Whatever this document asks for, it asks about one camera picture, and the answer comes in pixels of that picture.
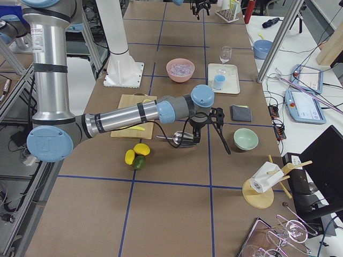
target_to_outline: computer screen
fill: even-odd
[[[336,213],[343,220],[343,135],[331,125],[299,157],[313,161],[305,167],[306,172],[330,204],[309,215]]]

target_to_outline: bowl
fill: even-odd
[[[182,83],[189,80],[194,73],[194,63],[190,60],[177,58],[171,60],[166,66],[168,76],[175,82]]]
[[[244,151],[249,151],[254,149],[258,145],[257,134],[248,129],[240,128],[234,133],[235,145]]]
[[[255,43],[253,44],[253,54],[255,58],[264,60],[267,57],[272,44],[273,42],[269,40],[255,41]]]

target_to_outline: pink bowl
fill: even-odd
[[[177,76],[177,75],[171,74],[171,72],[170,72],[171,66],[172,65],[177,65],[177,64],[180,64],[180,65],[190,65],[191,66],[190,73],[187,73],[186,75],[183,75],[183,76]],[[173,59],[169,63],[167,63],[166,69],[167,69],[168,76],[173,81],[178,82],[178,83],[182,83],[182,82],[186,82],[187,80],[189,80],[192,77],[192,75],[194,73],[195,66],[194,66],[194,63],[191,62],[190,60],[178,58],[178,59]]]

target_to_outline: cup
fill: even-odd
[[[222,90],[225,83],[225,76],[224,75],[216,75],[214,76],[214,89]]]

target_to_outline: green bowl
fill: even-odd
[[[234,133],[234,141],[236,146],[241,150],[252,150],[258,145],[257,134],[248,129],[240,128]]]

